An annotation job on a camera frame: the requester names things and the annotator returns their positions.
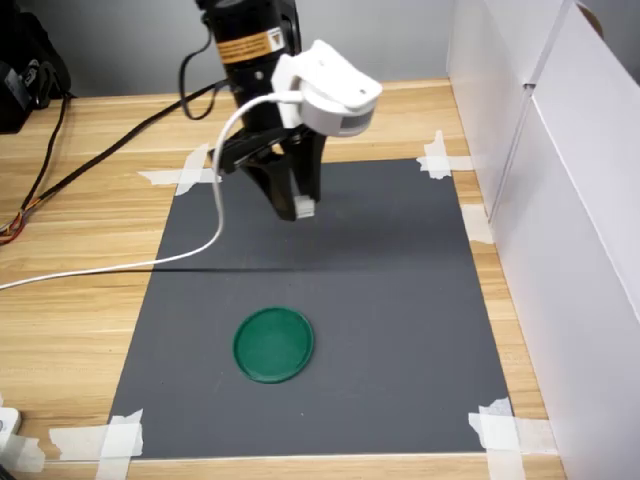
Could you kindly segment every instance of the cable wire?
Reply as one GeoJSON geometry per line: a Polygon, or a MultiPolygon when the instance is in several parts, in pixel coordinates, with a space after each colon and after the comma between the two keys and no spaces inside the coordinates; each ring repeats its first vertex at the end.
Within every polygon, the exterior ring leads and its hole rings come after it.
{"type": "Polygon", "coordinates": [[[213,105],[216,100],[216,93],[218,93],[218,90],[214,88],[213,93],[211,94],[211,101],[209,102],[209,106],[204,111],[204,113],[202,113],[201,115],[198,115],[197,117],[191,113],[191,110],[189,109],[189,104],[187,103],[185,98],[184,79],[186,76],[187,65],[189,65],[189,62],[191,61],[191,59],[197,55],[200,55],[207,48],[209,48],[209,45],[211,45],[211,41],[213,40],[213,33],[211,33],[211,29],[209,28],[206,22],[204,22],[204,24],[207,27],[207,33],[209,34],[209,36],[207,37],[207,42],[199,50],[196,50],[195,52],[190,53],[189,55],[184,57],[184,59],[180,63],[180,70],[178,71],[178,94],[180,95],[180,106],[182,107],[182,111],[184,112],[186,117],[190,120],[202,120],[207,115],[209,115],[211,113],[211,110],[213,110],[213,105]]]}
{"type": "MultiPolygon", "coordinates": [[[[222,130],[220,130],[220,134],[218,135],[218,140],[216,141],[215,151],[213,153],[213,159],[211,160],[211,169],[213,170],[213,178],[217,179],[220,173],[220,158],[222,157],[222,149],[224,147],[224,141],[229,135],[229,131],[233,128],[235,123],[249,110],[251,110],[256,105],[260,105],[261,103],[275,103],[275,102],[284,102],[284,103],[301,103],[302,102],[302,94],[299,91],[295,92],[284,92],[284,93],[270,93],[268,95],[262,95],[260,97],[256,97],[253,100],[248,101],[244,105],[242,105],[238,110],[236,110],[233,115],[227,120],[222,130]]],[[[171,257],[159,258],[157,260],[147,260],[144,262],[136,262],[136,263],[125,263],[121,265],[113,265],[110,267],[101,267],[101,268],[89,268],[85,270],[75,270],[69,272],[59,272],[52,273],[48,275],[41,275],[38,277],[26,278],[24,280],[18,280],[16,282],[6,283],[4,285],[0,285],[0,290],[6,290],[12,287],[18,287],[20,285],[27,285],[29,283],[41,282],[44,280],[51,280],[54,278],[62,278],[62,277],[72,277],[78,275],[92,275],[96,273],[111,273],[117,272],[118,270],[124,269],[132,269],[139,267],[149,267],[152,265],[161,265],[163,263],[174,262],[177,260],[182,260],[184,258],[191,257],[193,255],[197,255],[200,252],[203,252],[211,245],[213,245],[224,229],[224,205],[222,203],[222,192],[220,190],[220,183],[214,181],[211,184],[213,188],[213,197],[216,204],[216,211],[218,213],[218,228],[216,229],[213,237],[203,246],[196,248],[195,250],[191,250],[190,252],[181,253],[179,255],[173,255],[171,257]]]]}
{"type": "Polygon", "coordinates": [[[194,93],[192,93],[192,94],[190,94],[190,95],[188,95],[186,97],[182,97],[181,96],[179,101],[172,103],[168,107],[162,109],[158,113],[156,113],[156,114],[152,115],[151,117],[147,118],[146,120],[142,121],[141,123],[136,125],[133,129],[131,129],[128,133],[126,133],[120,140],[118,140],[116,143],[114,143],[109,148],[104,150],[102,153],[96,155],[94,158],[92,158],[91,160],[87,161],[86,163],[84,163],[83,165],[78,167],[76,170],[74,170],[69,175],[67,175],[65,178],[63,178],[58,183],[53,185],[51,188],[46,190],[40,196],[36,197],[35,199],[32,199],[31,197],[37,191],[37,188],[38,188],[40,182],[42,181],[42,178],[44,177],[44,173],[48,168],[49,160],[50,160],[50,157],[51,157],[51,153],[53,151],[53,146],[55,144],[55,140],[56,140],[58,131],[60,130],[60,126],[62,125],[62,121],[64,119],[65,110],[68,107],[68,103],[69,103],[70,99],[73,97],[71,94],[65,96],[63,98],[63,103],[62,103],[62,108],[61,108],[61,111],[60,111],[60,117],[58,119],[58,123],[57,123],[57,125],[56,125],[56,127],[55,127],[55,129],[53,131],[53,134],[52,134],[51,138],[49,139],[49,146],[47,148],[47,154],[45,156],[45,161],[44,161],[43,167],[40,170],[40,174],[38,175],[38,178],[36,179],[36,183],[34,183],[34,186],[31,188],[31,191],[29,192],[29,195],[27,195],[27,197],[25,198],[25,201],[23,202],[22,208],[20,209],[20,211],[16,214],[16,216],[13,218],[13,220],[7,222],[2,227],[0,227],[0,246],[6,245],[6,244],[12,242],[13,240],[15,240],[17,238],[17,236],[20,234],[20,232],[22,231],[22,229],[25,226],[25,219],[27,218],[28,214],[31,213],[33,211],[33,209],[37,205],[39,205],[43,201],[49,199],[50,197],[52,197],[56,193],[60,192],[64,187],[69,185],[71,182],[73,182],[80,175],[82,175],[83,173],[85,173],[89,169],[95,167],[97,164],[102,162],[104,159],[106,159],[107,157],[109,157],[110,155],[112,155],[113,153],[118,151],[120,148],[122,148],[124,145],[126,145],[128,142],[130,142],[133,138],[135,138],[138,134],[140,134],[140,132],[142,132],[145,128],[147,128],[148,126],[154,124],[158,120],[166,117],[168,114],[170,114],[174,110],[180,108],[180,106],[182,105],[183,102],[190,102],[191,100],[194,100],[195,98],[198,98],[198,97],[204,95],[209,90],[213,90],[212,99],[211,99],[212,100],[211,109],[212,109],[217,93],[221,89],[226,87],[226,86],[227,86],[227,80],[226,79],[225,80],[220,80],[220,81],[218,81],[216,83],[213,83],[213,84],[208,85],[208,86],[206,86],[204,88],[201,88],[200,90],[198,90],[198,91],[196,91],[196,92],[194,92],[194,93]]]}

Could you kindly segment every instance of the white cable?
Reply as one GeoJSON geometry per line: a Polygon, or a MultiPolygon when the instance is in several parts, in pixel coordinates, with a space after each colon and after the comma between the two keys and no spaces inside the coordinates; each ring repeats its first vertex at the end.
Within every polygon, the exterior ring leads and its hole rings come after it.
{"type": "MultiPolygon", "coordinates": [[[[213,154],[213,159],[211,160],[211,169],[213,170],[213,178],[214,180],[218,178],[218,174],[220,172],[220,157],[222,155],[222,148],[224,146],[224,141],[229,134],[229,131],[233,128],[233,125],[238,121],[242,115],[247,113],[256,105],[261,103],[302,103],[302,94],[299,91],[292,92],[280,92],[280,93],[270,93],[268,95],[262,95],[260,97],[256,97],[253,100],[249,100],[247,103],[242,105],[238,110],[236,110],[233,115],[227,120],[222,130],[220,130],[220,134],[218,135],[218,140],[216,141],[215,152],[213,154]]],[[[75,270],[70,272],[59,272],[59,273],[51,273],[49,275],[41,275],[39,277],[31,277],[26,278],[24,280],[18,280],[16,282],[6,283],[4,285],[0,285],[0,290],[6,290],[12,287],[19,287],[20,285],[26,285],[28,283],[40,282],[43,280],[51,280],[53,278],[62,278],[62,277],[73,277],[76,275],[91,275],[93,273],[108,273],[108,272],[116,272],[118,270],[125,270],[130,268],[139,268],[139,267],[150,267],[153,265],[160,265],[162,263],[174,262],[176,260],[182,260],[183,258],[191,257],[193,255],[197,255],[200,252],[205,251],[211,245],[213,245],[216,240],[220,237],[222,233],[222,229],[224,228],[224,207],[222,205],[222,192],[220,191],[220,183],[214,181],[212,184],[213,188],[213,197],[215,199],[216,210],[218,212],[218,229],[216,233],[214,233],[211,240],[205,243],[200,248],[196,248],[190,252],[181,253],[180,255],[174,255],[172,257],[167,258],[159,258],[157,260],[148,260],[146,262],[137,262],[137,263],[125,263],[122,265],[114,265],[112,267],[100,267],[100,268],[88,268],[86,270],[75,270]]]]}

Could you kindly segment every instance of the black bag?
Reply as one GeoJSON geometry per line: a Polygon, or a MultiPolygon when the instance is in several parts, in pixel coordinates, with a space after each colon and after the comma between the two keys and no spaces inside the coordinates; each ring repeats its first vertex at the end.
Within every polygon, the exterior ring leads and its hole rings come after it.
{"type": "Polygon", "coordinates": [[[17,132],[34,108],[71,89],[71,77],[35,15],[0,0],[0,133],[17,132]]]}

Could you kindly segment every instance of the white tape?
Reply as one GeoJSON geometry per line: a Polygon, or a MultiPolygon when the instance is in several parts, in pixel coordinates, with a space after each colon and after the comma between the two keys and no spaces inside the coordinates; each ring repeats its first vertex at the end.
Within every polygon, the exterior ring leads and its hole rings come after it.
{"type": "Polygon", "coordinates": [[[491,480],[524,480],[523,454],[557,455],[548,420],[515,418],[509,399],[469,413],[469,425],[487,450],[491,480]]]}
{"type": "MultiPolygon", "coordinates": [[[[213,170],[203,168],[208,152],[209,144],[204,143],[187,156],[182,169],[150,170],[138,174],[148,179],[151,185],[178,185],[175,195],[179,196],[191,190],[196,183],[213,183],[213,170]]],[[[218,175],[217,181],[221,182],[222,177],[218,175]]]]}
{"type": "Polygon", "coordinates": [[[96,479],[123,480],[131,457],[142,455],[142,410],[128,417],[114,416],[109,425],[52,428],[51,442],[60,449],[60,460],[99,460],[96,479]]]}
{"type": "Polygon", "coordinates": [[[424,146],[424,155],[416,159],[420,164],[420,171],[429,172],[429,176],[437,180],[450,177],[452,170],[473,170],[471,157],[447,155],[442,130],[436,132],[432,143],[424,146]]]}
{"type": "Polygon", "coordinates": [[[38,473],[44,468],[44,452],[37,438],[11,435],[0,453],[0,464],[15,472],[38,473]]]}
{"type": "Polygon", "coordinates": [[[7,470],[38,473],[44,469],[44,452],[38,447],[37,438],[15,435],[20,425],[20,414],[13,408],[3,408],[0,395],[0,464],[7,470]]]}
{"type": "Polygon", "coordinates": [[[113,417],[107,431],[96,480],[125,480],[132,456],[142,454],[142,410],[113,417]]]}
{"type": "Polygon", "coordinates": [[[482,243],[494,243],[493,234],[489,227],[489,219],[484,211],[484,205],[461,205],[464,228],[469,240],[482,243]]]}

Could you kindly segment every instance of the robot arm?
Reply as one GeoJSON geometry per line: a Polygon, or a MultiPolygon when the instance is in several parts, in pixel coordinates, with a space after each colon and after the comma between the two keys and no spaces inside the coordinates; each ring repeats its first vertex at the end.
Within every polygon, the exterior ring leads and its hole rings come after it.
{"type": "Polygon", "coordinates": [[[304,99],[301,104],[266,103],[245,114],[244,128],[225,142],[222,170],[243,170],[281,219],[309,216],[320,201],[326,136],[364,131],[381,85],[324,42],[316,41],[301,53],[291,0],[196,2],[204,10],[203,22],[215,38],[239,107],[274,91],[298,90],[304,99]],[[283,153],[273,151],[276,144],[283,153]]]}

